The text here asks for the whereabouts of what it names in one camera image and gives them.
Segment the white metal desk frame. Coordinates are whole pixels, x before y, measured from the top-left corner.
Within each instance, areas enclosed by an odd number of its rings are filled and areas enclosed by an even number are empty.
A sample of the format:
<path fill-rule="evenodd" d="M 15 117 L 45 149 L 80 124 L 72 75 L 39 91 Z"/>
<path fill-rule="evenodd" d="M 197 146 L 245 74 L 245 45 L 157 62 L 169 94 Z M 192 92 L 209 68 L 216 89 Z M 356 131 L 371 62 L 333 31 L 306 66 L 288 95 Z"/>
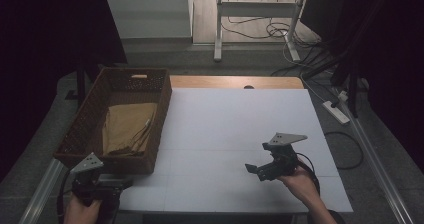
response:
<path fill-rule="evenodd" d="M 260 3 L 260 2 L 231 2 L 216 0 L 217 22 L 214 42 L 214 56 L 216 62 L 222 59 L 222 18 L 223 17 L 264 17 L 264 18 L 290 18 L 291 23 L 284 33 L 286 47 L 293 61 L 300 57 L 294 44 L 294 33 L 298 23 L 304 0 L 295 0 L 292 3 Z"/>

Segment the white power strip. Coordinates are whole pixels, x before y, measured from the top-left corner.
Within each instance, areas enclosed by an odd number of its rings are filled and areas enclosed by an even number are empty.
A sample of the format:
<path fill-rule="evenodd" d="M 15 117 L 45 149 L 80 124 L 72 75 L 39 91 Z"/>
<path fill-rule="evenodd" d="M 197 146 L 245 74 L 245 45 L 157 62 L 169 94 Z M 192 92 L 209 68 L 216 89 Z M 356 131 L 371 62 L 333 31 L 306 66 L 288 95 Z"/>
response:
<path fill-rule="evenodd" d="M 350 122 L 350 119 L 337 107 L 336 103 L 326 101 L 322 106 L 341 124 L 345 125 Z"/>

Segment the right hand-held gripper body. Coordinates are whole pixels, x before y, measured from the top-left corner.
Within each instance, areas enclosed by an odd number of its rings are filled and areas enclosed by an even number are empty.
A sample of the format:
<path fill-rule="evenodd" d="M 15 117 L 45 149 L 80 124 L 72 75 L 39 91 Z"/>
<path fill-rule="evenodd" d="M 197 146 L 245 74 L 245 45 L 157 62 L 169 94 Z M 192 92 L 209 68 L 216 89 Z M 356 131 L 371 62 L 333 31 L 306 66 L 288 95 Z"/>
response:
<path fill-rule="evenodd" d="M 271 152 L 273 161 L 262 167 L 262 171 L 270 175 L 269 180 L 279 176 L 292 175 L 298 166 L 297 154 L 292 143 L 306 140 L 306 135 L 288 134 L 277 132 L 269 142 L 263 143 L 265 150 Z"/>

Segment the person's right hand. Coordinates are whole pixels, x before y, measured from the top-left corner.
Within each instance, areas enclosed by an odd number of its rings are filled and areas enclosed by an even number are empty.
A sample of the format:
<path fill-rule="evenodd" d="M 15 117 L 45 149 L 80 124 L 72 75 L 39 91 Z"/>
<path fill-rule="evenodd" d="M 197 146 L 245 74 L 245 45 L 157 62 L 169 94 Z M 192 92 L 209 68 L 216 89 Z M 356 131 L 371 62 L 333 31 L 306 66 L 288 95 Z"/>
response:
<path fill-rule="evenodd" d="M 318 205 L 321 198 L 309 175 L 302 167 L 297 167 L 290 176 L 280 176 L 281 181 L 288 190 L 308 208 Z"/>

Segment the brown wicker basket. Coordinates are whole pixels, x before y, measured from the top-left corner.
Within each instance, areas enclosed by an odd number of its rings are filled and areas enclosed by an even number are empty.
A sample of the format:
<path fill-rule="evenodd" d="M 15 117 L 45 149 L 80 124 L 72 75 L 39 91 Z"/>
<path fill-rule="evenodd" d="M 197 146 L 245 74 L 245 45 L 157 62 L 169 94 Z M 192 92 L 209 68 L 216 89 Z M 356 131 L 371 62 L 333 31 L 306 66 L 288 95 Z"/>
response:
<path fill-rule="evenodd" d="M 107 174 L 154 172 L 164 121 L 171 100 L 169 71 L 145 68 L 105 68 L 95 80 L 54 157 L 71 168 L 88 154 L 95 154 Z M 103 153 L 102 126 L 109 107 L 119 104 L 155 103 L 157 111 L 145 151 L 136 156 Z"/>

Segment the wooden table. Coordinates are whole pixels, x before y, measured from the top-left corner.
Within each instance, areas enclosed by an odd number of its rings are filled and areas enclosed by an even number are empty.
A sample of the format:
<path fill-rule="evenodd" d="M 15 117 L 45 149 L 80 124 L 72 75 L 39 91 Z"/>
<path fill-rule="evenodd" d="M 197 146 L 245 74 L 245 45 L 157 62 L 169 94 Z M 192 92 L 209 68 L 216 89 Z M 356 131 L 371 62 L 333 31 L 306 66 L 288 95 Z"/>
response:
<path fill-rule="evenodd" d="M 171 75 L 173 88 L 303 89 L 297 77 Z"/>

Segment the aluminium rail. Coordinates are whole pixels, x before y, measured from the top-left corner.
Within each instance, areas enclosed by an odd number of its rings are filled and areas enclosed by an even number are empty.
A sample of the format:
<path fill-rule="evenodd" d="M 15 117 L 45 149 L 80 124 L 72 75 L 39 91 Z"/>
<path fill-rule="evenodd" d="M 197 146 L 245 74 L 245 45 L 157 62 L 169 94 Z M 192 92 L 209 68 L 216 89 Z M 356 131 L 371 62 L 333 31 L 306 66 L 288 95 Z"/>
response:
<path fill-rule="evenodd" d="M 63 164 L 60 161 L 50 161 L 18 224 L 37 224 L 62 169 Z"/>
<path fill-rule="evenodd" d="M 398 224 L 415 224 L 398 188 L 386 171 L 360 121 L 355 118 L 349 110 L 347 110 L 347 116 L 351 121 L 353 132 L 362 146 L 364 156 L 367 159 L 380 188 L 384 192 L 387 202 Z"/>

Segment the white table mat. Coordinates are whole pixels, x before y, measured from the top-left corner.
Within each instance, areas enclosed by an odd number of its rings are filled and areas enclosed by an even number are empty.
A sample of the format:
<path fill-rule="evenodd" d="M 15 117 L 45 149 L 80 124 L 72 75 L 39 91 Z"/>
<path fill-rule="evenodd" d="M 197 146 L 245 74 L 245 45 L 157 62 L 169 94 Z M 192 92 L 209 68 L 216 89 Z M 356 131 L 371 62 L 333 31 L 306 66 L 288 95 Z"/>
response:
<path fill-rule="evenodd" d="M 125 211 L 303 213 L 279 181 L 260 181 L 247 164 L 271 161 L 263 143 L 300 134 L 296 152 L 315 167 L 328 208 L 352 207 L 305 89 L 176 88 L 153 174 L 137 176 L 121 196 Z"/>

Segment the white cabinet panel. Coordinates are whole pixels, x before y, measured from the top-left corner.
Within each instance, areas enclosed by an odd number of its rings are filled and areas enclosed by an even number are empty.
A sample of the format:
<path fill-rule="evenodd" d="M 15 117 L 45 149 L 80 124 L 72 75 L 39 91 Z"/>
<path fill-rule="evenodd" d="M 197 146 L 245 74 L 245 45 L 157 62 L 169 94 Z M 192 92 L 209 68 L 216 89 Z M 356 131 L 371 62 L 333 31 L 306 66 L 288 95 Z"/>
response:
<path fill-rule="evenodd" d="M 107 0 L 121 39 L 191 38 L 193 0 Z"/>

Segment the tan pants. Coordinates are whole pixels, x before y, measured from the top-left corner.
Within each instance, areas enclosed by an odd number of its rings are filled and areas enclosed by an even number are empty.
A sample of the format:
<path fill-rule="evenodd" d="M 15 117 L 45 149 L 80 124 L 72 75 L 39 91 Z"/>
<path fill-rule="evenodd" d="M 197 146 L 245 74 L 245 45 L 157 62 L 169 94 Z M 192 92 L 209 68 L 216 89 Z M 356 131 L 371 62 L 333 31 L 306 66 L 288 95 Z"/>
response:
<path fill-rule="evenodd" d="M 109 156 L 143 154 L 156 109 L 156 103 L 110 106 L 102 127 L 103 154 Z"/>

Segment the person's left hand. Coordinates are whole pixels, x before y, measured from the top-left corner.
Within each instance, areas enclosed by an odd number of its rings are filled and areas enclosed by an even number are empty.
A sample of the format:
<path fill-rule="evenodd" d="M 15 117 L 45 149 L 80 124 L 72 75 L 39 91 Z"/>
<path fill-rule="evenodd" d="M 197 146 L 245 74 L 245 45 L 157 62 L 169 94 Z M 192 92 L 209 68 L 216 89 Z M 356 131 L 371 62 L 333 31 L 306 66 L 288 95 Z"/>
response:
<path fill-rule="evenodd" d="M 85 206 L 79 198 L 71 195 L 65 211 L 64 224 L 96 224 L 101 204 L 101 200 L 94 200 L 90 206 Z"/>

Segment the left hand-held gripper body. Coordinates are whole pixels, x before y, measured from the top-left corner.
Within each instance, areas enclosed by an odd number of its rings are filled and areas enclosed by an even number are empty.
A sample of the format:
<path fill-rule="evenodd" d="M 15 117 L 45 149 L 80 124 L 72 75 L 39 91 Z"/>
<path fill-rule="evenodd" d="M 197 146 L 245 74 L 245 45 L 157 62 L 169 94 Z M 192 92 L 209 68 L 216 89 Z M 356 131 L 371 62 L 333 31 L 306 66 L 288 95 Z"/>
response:
<path fill-rule="evenodd" d="M 71 169 L 74 175 L 72 192 L 85 206 L 90 206 L 94 200 L 108 200 L 114 198 L 114 188 L 99 181 L 100 171 L 104 163 L 90 153 Z"/>

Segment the dark curtain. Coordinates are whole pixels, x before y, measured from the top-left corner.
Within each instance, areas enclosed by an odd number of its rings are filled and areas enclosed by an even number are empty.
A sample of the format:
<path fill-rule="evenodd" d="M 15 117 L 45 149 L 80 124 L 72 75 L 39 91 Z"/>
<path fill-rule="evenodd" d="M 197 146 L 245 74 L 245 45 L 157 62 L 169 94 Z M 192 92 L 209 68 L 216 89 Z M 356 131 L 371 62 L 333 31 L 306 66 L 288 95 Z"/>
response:
<path fill-rule="evenodd" d="M 0 182 L 29 144 L 58 80 L 127 61 L 107 0 L 0 0 Z"/>
<path fill-rule="evenodd" d="M 375 0 L 307 0 L 301 22 L 342 54 Z M 354 56 L 332 78 L 343 83 L 354 61 L 372 109 L 424 172 L 424 0 L 384 0 Z"/>

